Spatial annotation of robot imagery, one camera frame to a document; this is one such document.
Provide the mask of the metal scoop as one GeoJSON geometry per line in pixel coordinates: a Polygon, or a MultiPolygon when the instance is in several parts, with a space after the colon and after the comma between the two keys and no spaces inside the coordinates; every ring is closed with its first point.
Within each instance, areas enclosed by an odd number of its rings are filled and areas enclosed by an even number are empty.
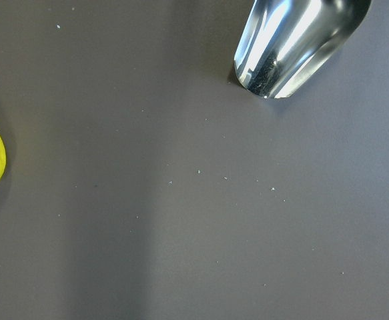
{"type": "Polygon", "coordinates": [[[370,1],[254,1],[234,55],[242,87],[292,96],[364,20],[370,1]]]}

